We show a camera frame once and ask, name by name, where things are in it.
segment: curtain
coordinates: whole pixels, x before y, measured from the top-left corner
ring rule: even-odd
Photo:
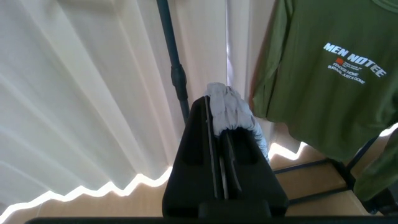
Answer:
[[[273,1],[169,5],[189,102],[209,82],[248,99]],[[155,0],[3,0],[0,48],[0,207],[172,166],[184,123]]]

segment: green sleeve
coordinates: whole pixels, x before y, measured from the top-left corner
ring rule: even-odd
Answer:
[[[398,129],[387,142],[384,152],[357,179],[354,193],[367,201],[398,180]]]
[[[272,17],[267,28],[259,65],[254,74],[253,112],[265,118],[274,85],[274,79],[284,51],[289,30],[289,21],[293,13],[293,0],[276,0]]]

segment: floor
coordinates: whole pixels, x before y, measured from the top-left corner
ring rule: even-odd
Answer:
[[[298,147],[299,142],[290,138],[283,124],[275,127],[272,142],[283,147]],[[353,169],[358,175],[367,164],[381,153],[387,138],[378,139],[363,159]],[[323,156],[310,146],[306,146],[297,160],[286,159],[276,154],[271,160],[273,169],[323,159]],[[329,164],[294,170],[277,175],[289,199],[306,196],[344,186],[344,180]],[[166,184],[151,188],[138,185],[129,196],[120,197],[109,193],[96,198],[82,195],[71,202],[47,201],[41,206],[19,210],[13,213],[6,224],[19,224],[35,217],[161,217],[162,196]],[[335,194],[320,200],[290,206],[287,216],[296,215],[369,215],[351,191]]]

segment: orange logo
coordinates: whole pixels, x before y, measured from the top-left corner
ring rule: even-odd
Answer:
[[[341,59],[341,58],[337,58],[336,59],[336,63],[339,64],[339,65],[342,65],[344,63],[344,60]]]

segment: metal pole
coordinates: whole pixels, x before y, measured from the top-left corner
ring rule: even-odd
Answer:
[[[184,122],[187,123],[189,116],[188,93],[187,93],[187,77],[184,69],[180,63],[177,52],[177,44],[175,43],[174,30],[172,19],[170,16],[169,4],[167,0],[156,0],[157,8],[159,9],[160,20],[164,37],[167,43],[167,50],[169,51],[170,62],[172,64],[172,83],[177,93],[177,98],[180,101],[182,116]]]

